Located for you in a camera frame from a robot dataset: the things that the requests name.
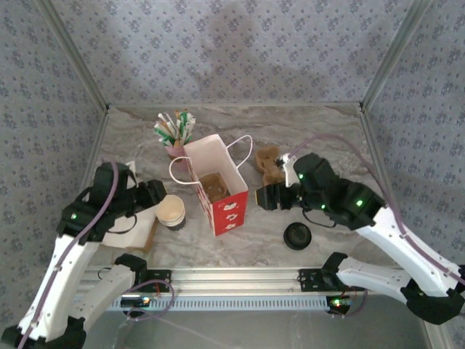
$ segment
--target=marble surface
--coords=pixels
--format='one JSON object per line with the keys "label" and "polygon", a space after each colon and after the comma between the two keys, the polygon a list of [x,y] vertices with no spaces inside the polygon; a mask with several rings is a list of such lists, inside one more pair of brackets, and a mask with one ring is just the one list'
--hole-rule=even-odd
{"label": "marble surface", "polygon": [[[301,107],[209,106],[189,110],[197,117],[194,140],[218,133],[228,144],[242,135],[251,135],[254,150],[273,144],[288,152],[313,133],[332,132],[351,140],[370,159],[355,103]],[[152,251],[145,255],[149,266],[321,266],[335,251],[364,262],[394,264],[377,246],[345,227],[327,229],[307,223],[297,208],[267,212],[257,206],[254,190],[262,186],[262,175],[256,171],[253,157],[240,168],[249,188],[246,222],[215,238],[193,187],[179,185],[169,176],[169,158],[153,134],[153,125],[161,111],[173,113],[172,108],[111,108],[99,157],[99,162],[135,160],[141,180],[162,180],[168,193],[184,200],[186,226],[179,232],[165,227],[157,230]],[[307,148],[310,151],[327,158],[341,176],[364,182],[379,193],[374,180],[344,144],[318,141]],[[237,144],[232,147],[231,156],[240,160],[247,152],[247,143]],[[187,175],[179,176],[183,178],[187,179]],[[329,222],[321,212],[310,212],[309,216],[318,222]],[[304,222],[312,231],[312,243],[300,252],[289,249],[283,242],[283,231],[293,222]],[[122,249],[102,246],[91,264],[108,265],[122,253]]]}

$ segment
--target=black object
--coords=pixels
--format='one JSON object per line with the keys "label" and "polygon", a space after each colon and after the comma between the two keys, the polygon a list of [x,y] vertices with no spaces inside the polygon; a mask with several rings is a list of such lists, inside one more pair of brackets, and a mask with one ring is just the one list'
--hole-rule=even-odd
{"label": "black object", "polygon": [[136,274],[134,278],[134,286],[149,280],[147,276],[147,261],[134,256],[133,254],[122,254],[116,258],[115,265],[124,265]]}
{"label": "black object", "polygon": [[147,308],[150,305],[150,298],[140,297],[139,295],[134,297],[125,296],[121,299],[120,306],[122,308]]}
{"label": "black object", "polygon": [[284,231],[284,242],[290,249],[300,251],[310,245],[312,232],[302,223],[291,223]]}
{"label": "black object", "polygon": [[[127,165],[117,164],[118,186],[110,206],[104,215],[83,236],[79,243],[86,241],[101,242],[103,237],[115,225],[119,217],[131,217],[138,212],[148,209],[160,203],[166,195],[165,187],[159,180],[140,182],[130,189],[126,189],[128,178],[134,182],[135,176]],[[76,200],[62,210],[61,221],[57,232],[60,236],[67,234],[77,236],[99,212],[106,201],[113,183],[113,169],[109,162],[105,162],[97,168],[92,187],[85,189]]]}
{"label": "black object", "polygon": [[327,296],[326,304],[329,306],[328,314],[346,315],[350,309],[350,297]]}
{"label": "black object", "polygon": [[294,164],[299,183],[285,183],[256,190],[256,202],[266,210],[300,206],[304,212],[323,211],[336,224],[356,230],[374,225],[373,218],[385,201],[362,183],[340,178],[328,160],[315,153],[302,156]]}
{"label": "black object", "polygon": [[455,289],[447,291],[448,297],[430,297],[424,294],[415,280],[400,289],[407,298],[407,308],[419,318],[434,325],[444,324],[460,314],[465,299]]}
{"label": "black object", "polygon": [[[336,273],[339,271],[339,265],[347,258],[347,255],[340,252],[334,252],[320,269],[301,269],[297,281],[300,283],[302,292],[344,292],[348,286],[343,284]],[[361,287],[352,287],[355,291],[363,291]]]}
{"label": "black object", "polygon": [[111,268],[104,267],[104,268],[100,269],[99,271],[97,271],[97,277],[98,277],[100,280],[103,280],[102,276],[100,276],[100,273],[102,272],[102,270],[111,270]]}
{"label": "black object", "polygon": [[[148,280],[164,280],[171,283],[171,270],[147,270],[147,279]],[[169,288],[163,284],[150,284],[147,286],[143,286],[139,289],[142,293],[156,293],[160,291],[160,293],[170,293]]]}
{"label": "black object", "polygon": [[132,223],[132,226],[131,226],[129,229],[120,230],[120,231],[112,231],[112,230],[109,230],[109,231],[107,231],[107,233],[122,235],[122,234],[126,234],[126,233],[130,232],[132,229],[134,229],[134,227],[135,227],[136,224],[137,224],[137,215],[134,214],[134,215],[132,215],[131,217],[134,218],[134,223]]}
{"label": "black object", "polygon": [[308,218],[308,216],[305,214],[305,209],[302,209],[302,215],[304,216],[304,218],[312,223],[312,224],[315,224],[315,225],[319,225],[320,227],[323,227],[323,228],[329,228],[329,229],[332,229],[334,227],[336,227],[337,223],[334,222],[333,225],[326,225],[326,224],[322,224],[322,223],[318,223],[318,222],[315,222],[314,220],[311,220],[310,218]]}
{"label": "black object", "polygon": [[[27,349],[82,349],[84,342],[86,341],[86,332],[83,328],[83,318],[72,318],[68,316],[68,326],[66,327],[63,336],[58,337],[55,340],[45,342],[46,338],[39,337],[37,340],[29,338],[24,348]],[[4,330],[1,336],[1,341],[13,348],[17,348],[20,344],[23,336],[21,335],[21,329],[15,326],[8,327]]]}
{"label": "black object", "polygon": [[171,231],[178,231],[178,230],[183,229],[185,225],[186,225],[186,217],[184,217],[184,219],[181,221],[180,224],[174,225],[172,227],[169,227],[169,226],[166,226],[166,227]]}

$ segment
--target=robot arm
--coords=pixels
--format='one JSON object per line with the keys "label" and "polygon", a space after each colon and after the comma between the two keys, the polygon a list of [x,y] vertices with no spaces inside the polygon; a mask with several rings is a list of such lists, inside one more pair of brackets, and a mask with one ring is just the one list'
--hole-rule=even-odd
{"label": "robot arm", "polygon": [[441,324],[460,313],[465,303],[460,295],[464,288],[424,255],[462,278],[465,268],[440,256],[405,226],[404,235],[391,208],[369,187],[340,178],[328,161],[314,153],[300,159],[286,154],[277,160],[277,165],[286,173],[286,181],[257,190],[258,205],[264,209],[276,209],[279,204],[281,209],[300,206],[303,212],[323,211],[334,222],[372,241],[403,268],[369,265],[335,252],[323,266],[326,281],[334,286],[361,286],[389,295],[433,324]]}
{"label": "robot arm", "polygon": [[[147,263],[138,257],[123,254],[106,277],[82,300],[73,304],[84,271],[115,220],[148,209],[160,203],[166,195],[163,184],[158,180],[141,182],[128,189],[128,178],[135,181],[135,177],[123,164],[118,164],[118,185],[107,210],[89,233],[69,250],[60,269],[55,270],[64,251],[96,217],[107,199],[113,180],[111,172],[113,169],[109,163],[102,164],[96,171],[93,186],[62,211],[53,257],[36,298],[20,323],[4,331],[2,342],[16,348],[23,336],[27,335],[24,348],[82,348],[86,332],[112,301],[132,286],[147,281]],[[50,286],[49,280],[55,271],[57,274]],[[40,299],[44,294],[47,297],[41,304]],[[41,309],[41,312],[39,319],[33,323],[37,309]]]}

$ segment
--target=wall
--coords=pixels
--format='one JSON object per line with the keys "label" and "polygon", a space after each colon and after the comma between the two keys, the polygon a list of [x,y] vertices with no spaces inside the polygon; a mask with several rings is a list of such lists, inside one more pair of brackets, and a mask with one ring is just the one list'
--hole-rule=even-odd
{"label": "wall", "polygon": [[360,101],[411,0],[54,0],[109,103]]}
{"label": "wall", "polygon": [[0,329],[17,323],[77,194],[100,112],[33,1],[0,1]]}
{"label": "wall", "polygon": [[[436,1],[370,111],[406,222],[465,263],[465,4]],[[465,321],[450,322],[465,348]]]}

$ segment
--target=paper bag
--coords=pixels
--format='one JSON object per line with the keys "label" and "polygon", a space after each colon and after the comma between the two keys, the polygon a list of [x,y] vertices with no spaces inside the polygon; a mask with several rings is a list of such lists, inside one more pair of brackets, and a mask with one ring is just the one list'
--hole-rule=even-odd
{"label": "paper bag", "polygon": [[[250,151],[247,157],[235,165],[228,148],[244,138],[250,139]],[[186,156],[174,159],[169,165],[169,173],[175,182],[194,185],[203,211],[209,220],[210,228],[218,236],[244,224],[247,208],[248,187],[239,173],[239,167],[252,153],[253,140],[249,135],[242,136],[226,146],[219,135],[210,135],[184,146]],[[192,182],[177,180],[171,172],[171,166],[177,159],[188,159],[187,167]],[[199,178],[219,173],[226,183],[229,196],[214,202],[209,201]]]}

